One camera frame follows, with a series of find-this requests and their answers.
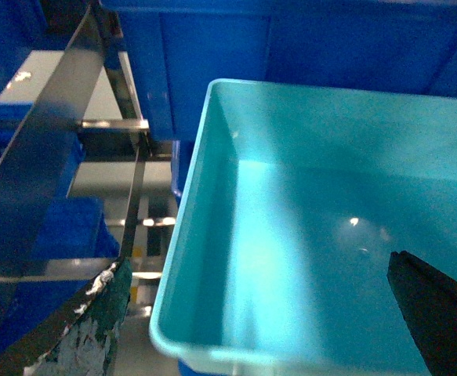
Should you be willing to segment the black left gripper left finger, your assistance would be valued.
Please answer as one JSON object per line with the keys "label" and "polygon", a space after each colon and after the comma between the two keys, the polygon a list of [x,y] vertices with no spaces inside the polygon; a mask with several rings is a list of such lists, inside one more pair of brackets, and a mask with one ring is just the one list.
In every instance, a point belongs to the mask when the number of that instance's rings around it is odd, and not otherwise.
{"label": "black left gripper left finger", "polygon": [[105,375],[130,296],[118,258],[35,329],[0,352],[0,375]]}

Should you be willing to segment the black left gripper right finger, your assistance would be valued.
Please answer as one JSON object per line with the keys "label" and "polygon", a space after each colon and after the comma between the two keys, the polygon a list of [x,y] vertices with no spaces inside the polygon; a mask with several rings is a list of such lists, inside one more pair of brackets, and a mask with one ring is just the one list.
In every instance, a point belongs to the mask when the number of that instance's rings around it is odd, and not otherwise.
{"label": "black left gripper right finger", "polygon": [[393,252],[390,289],[432,375],[457,375],[457,281],[407,252]]}

